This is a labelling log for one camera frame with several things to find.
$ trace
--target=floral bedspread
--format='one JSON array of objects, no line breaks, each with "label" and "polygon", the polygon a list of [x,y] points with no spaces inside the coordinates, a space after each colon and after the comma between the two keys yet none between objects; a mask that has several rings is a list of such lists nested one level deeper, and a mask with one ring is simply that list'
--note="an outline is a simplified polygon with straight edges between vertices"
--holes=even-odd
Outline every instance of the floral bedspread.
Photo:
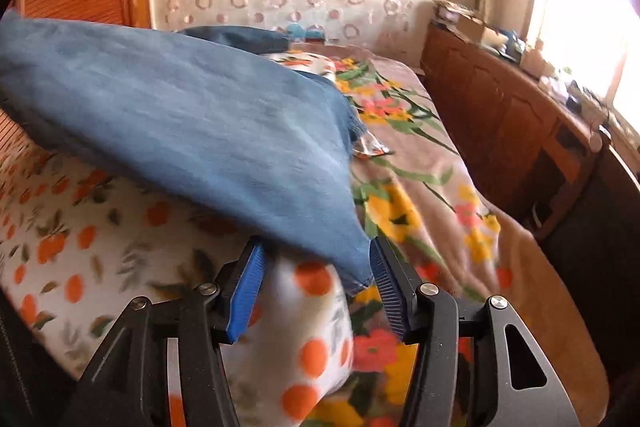
[{"label": "floral bedspread", "polygon": [[[595,425],[606,403],[602,365],[570,296],[544,254],[514,220],[481,201],[414,73],[392,60],[371,55],[358,59],[357,52],[351,52],[350,57],[354,55],[335,60],[337,87],[357,108],[369,130],[393,151],[354,159],[352,164],[354,202],[366,233],[370,237],[385,235],[423,280],[455,296],[477,301],[497,293],[507,296],[556,367],[583,424]],[[505,238],[501,238],[501,224],[508,227]],[[534,296],[534,285],[522,272],[527,264],[531,273],[545,279],[556,305],[561,303],[551,318],[547,311],[554,304],[540,303]],[[305,427],[398,425],[417,346],[399,343],[390,331],[375,287],[357,295],[350,311],[353,374],[343,388],[316,406],[303,423]],[[566,339],[554,329],[569,323],[575,325],[572,343],[576,354],[580,352],[582,360],[593,360],[590,373],[575,370],[575,356],[558,353],[566,349]],[[455,426],[466,422],[465,380],[472,363],[469,339],[461,339],[459,350]]]}]

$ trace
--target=bed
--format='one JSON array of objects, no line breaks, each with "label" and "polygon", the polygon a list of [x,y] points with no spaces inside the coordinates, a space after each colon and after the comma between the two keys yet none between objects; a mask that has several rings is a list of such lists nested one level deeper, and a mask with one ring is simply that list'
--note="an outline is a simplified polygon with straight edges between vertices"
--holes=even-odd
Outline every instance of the bed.
[{"label": "bed", "polygon": [[[367,128],[392,151],[355,158],[352,163],[353,198],[366,233],[370,237],[385,235],[424,280],[455,296],[483,301],[489,295],[505,295],[554,365],[582,424],[596,425],[607,406],[606,377],[569,293],[529,233],[482,200],[415,74],[400,62],[354,46],[306,44],[278,61],[289,66],[304,62],[299,60],[302,52],[331,57],[337,89],[350,100]],[[56,266],[64,240],[61,247],[53,242],[65,233],[67,213],[56,213],[51,217],[54,222],[44,221],[48,214],[37,214],[41,210],[36,204],[42,184],[29,180],[24,171],[16,173],[15,166],[27,156],[36,158],[36,165],[42,162],[42,169],[47,163],[52,172],[60,167],[10,120],[6,119],[6,124],[12,134],[4,142],[0,172],[12,180],[7,188],[10,196],[14,185],[17,187],[13,197],[15,203],[20,194],[21,211],[19,225],[15,205],[9,208],[5,203],[2,209],[2,289],[53,359],[77,378],[113,317],[133,297],[145,293],[153,301],[175,298],[210,274],[204,273],[206,263],[196,253],[197,244],[193,256],[166,248],[172,253],[156,255],[152,266],[139,263],[136,260],[154,253],[152,236],[146,232],[141,232],[146,235],[136,245],[109,257],[108,247],[100,243],[103,230],[115,233],[113,225],[130,224],[124,203],[118,203],[117,190],[113,190],[117,179],[93,171],[88,176],[78,175],[78,180],[69,176],[47,185],[52,194],[70,194],[76,187],[74,205],[84,205],[78,206],[81,211],[104,203],[107,206],[102,208],[108,210],[104,216],[108,225],[85,227],[78,234],[78,249],[65,251],[67,258],[75,256],[72,272],[60,263]],[[17,182],[20,176],[26,176],[23,183],[30,185]],[[112,190],[115,200],[110,197]],[[140,208],[140,214],[147,225],[158,227],[166,220],[167,208],[173,208],[174,214],[181,212],[180,203],[169,200],[164,206],[153,203],[146,210]],[[37,244],[20,234],[23,220],[33,221],[42,234]],[[244,244],[249,235],[224,218],[191,216],[189,220],[203,225],[220,248],[230,251],[233,245]],[[36,273],[41,279],[39,295],[26,293],[22,284],[25,273],[30,277]],[[100,291],[108,288],[110,298],[102,298],[98,305],[97,299],[105,295]],[[321,400],[303,425],[391,426],[398,422],[415,346],[399,344],[391,333],[375,287],[353,298],[350,314],[353,372],[339,391]],[[456,421],[464,425],[468,398],[465,375],[473,362],[468,341],[461,343],[460,360]]]}]

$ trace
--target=green leaf print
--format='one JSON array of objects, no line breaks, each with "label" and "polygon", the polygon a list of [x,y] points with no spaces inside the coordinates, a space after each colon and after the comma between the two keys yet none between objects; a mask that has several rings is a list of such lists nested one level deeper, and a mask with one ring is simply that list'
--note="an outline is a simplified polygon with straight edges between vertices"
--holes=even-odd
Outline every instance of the green leaf print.
[{"label": "green leaf print", "polygon": [[211,282],[216,277],[216,269],[204,250],[193,249],[193,267],[201,282]]},{"label": "green leaf print", "polygon": [[418,136],[422,136],[423,138],[426,138],[430,142],[433,142],[434,144],[439,145],[440,147],[443,147],[447,151],[455,154],[456,156],[460,156],[460,154],[458,154],[458,152],[456,150],[452,149],[451,147],[449,147],[445,143],[442,143],[440,140],[438,140],[437,138],[434,138],[430,134],[425,133],[425,131],[423,131],[422,129],[420,129],[420,128],[414,129],[414,133],[417,134]]},{"label": "green leaf print", "polygon": [[401,178],[406,178],[408,180],[415,180],[418,182],[428,183],[430,185],[445,185],[451,179],[453,175],[453,165],[449,166],[449,168],[444,172],[444,174],[440,177],[434,176],[433,174],[421,174],[420,172],[409,172],[404,169],[400,169],[393,165],[389,160],[385,158],[377,157],[370,158],[370,162],[375,163],[376,165],[380,165],[381,167],[387,167],[395,172]]},{"label": "green leaf print", "polygon": [[337,73],[335,78],[337,80],[353,80],[354,78],[358,78],[362,76],[369,70],[369,63],[364,62],[361,66],[358,66],[355,70],[347,70],[342,71],[341,73]]},{"label": "green leaf print", "polygon": [[375,196],[381,200],[391,201],[391,196],[389,196],[388,192],[382,188],[376,187],[373,183],[361,185],[360,190],[364,195],[365,200],[367,200],[369,196]]},{"label": "green leaf print", "polygon": [[436,114],[431,109],[429,109],[428,107],[423,107],[419,105],[418,103],[414,102],[414,100],[411,100],[408,96],[405,96],[397,89],[393,91],[393,94],[395,98],[400,98],[405,102],[408,102],[411,105],[411,110],[421,110],[425,113],[425,117],[427,118],[434,118],[435,120],[440,119],[436,116]]},{"label": "green leaf print", "polygon": [[94,200],[94,203],[104,203],[107,200],[104,188],[100,186],[95,187],[91,194],[91,198]]},{"label": "green leaf print", "polygon": [[377,180],[371,180],[369,183],[376,187],[383,187],[391,183],[391,178],[379,178]]},{"label": "green leaf print", "polygon": [[89,333],[95,339],[104,335],[105,328],[115,320],[111,315],[100,315],[89,326]]},{"label": "green leaf print", "polygon": [[433,120],[433,118],[425,118],[423,122],[436,131],[444,133],[444,128],[438,123],[437,120]]},{"label": "green leaf print", "polygon": [[366,233],[370,239],[378,235],[378,226],[371,220],[369,214],[366,213],[364,215],[364,233]]},{"label": "green leaf print", "polygon": [[427,188],[427,190],[430,191],[431,194],[436,196],[436,198],[438,198],[451,212],[456,211],[455,208],[451,206],[449,201],[447,201],[437,190],[434,190],[434,188],[430,187],[427,183],[422,183],[422,185],[424,185],[424,187]]},{"label": "green leaf print", "polygon": [[431,100],[431,97],[424,94],[423,92],[417,92],[415,89],[400,89],[400,90],[411,96],[419,96],[420,98],[426,98],[427,100],[429,100],[429,102],[433,103],[433,100]]},{"label": "green leaf print", "polygon": [[33,329],[39,331],[46,323],[52,321],[55,318],[56,316],[49,312],[40,312],[38,313],[38,315],[36,315],[36,321],[33,323]]},{"label": "green leaf print", "polygon": [[477,302],[484,302],[486,301],[486,299],[484,297],[482,297],[482,295],[480,295],[480,293],[478,292],[478,290],[473,289],[469,286],[463,286],[463,291],[465,293],[465,297],[467,299],[470,299],[472,301],[477,301]]},{"label": "green leaf print", "polygon": [[418,122],[393,120],[390,118],[387,118],[385,121],[394,131],[403,132],[405,134],[411,134],[412,132],[415,132],[416,129],[420,129],[420,123]]},{"label": "green leaf print", "polygon": [[58,284],[56,281],[49,281],[42,287],[40,293],[49,293],[50,291],[55,290],[58,286],[60,286],[60,284]]},{"label": "green leaf print", "polygon": [[300,427],[334,427],[334,424],[320,420],[306,419],[300,424]]},{"label": "green leaf print", "polygon": [[122,216],[120,215],[120,211],[117,208],[112,208],[107,214],[107,219],[112,225],[118,226],[122,220]]},{"label": "green leaf print", "polygon": [[102,275],[104,274],[104,266],[97,255],[91,257],[91,270],[94,272],[95,282],[102,283]]},{"label": "green leaf print", "polygon": [[365,417],[371,407],[371,402],[375,396],[376,384],[379,373],[359,373],[358,383],[353,388],[349,397],[351,405],[360,417]]},{"label": "green leaf print", "polygon": [[179,299],[186,296],[191,289],[184,284],[162,284],[160,282],[148,281],[146,283],[151,289],[153,289],[158,296],[166,301],[173,299]]},{"label": "green leaf print", "polygon": [[436,251],[436,249],[431,247],[430,245],[427,245],[424,241],[421,241],[417,237],[412,237],[410,235],[407,236],[406,241],[408,243],[412,243],[412,245],[414,245],[415,247],[420,249],[420,251],[422,251],[425,254],[427,254],[427,256],[430,257],[430,259],[434,260],[436,263],[439,263],[440,265],[444,265],[445,264],[444,263],[444,259]]},{"label": "green leaf print", "polygon": [[354,335],[366,335],[367,328],[365,323],[382,309],[382,302],[369,301],[362,308],[357,309],[351,314],[351,325],[353,326]]}]

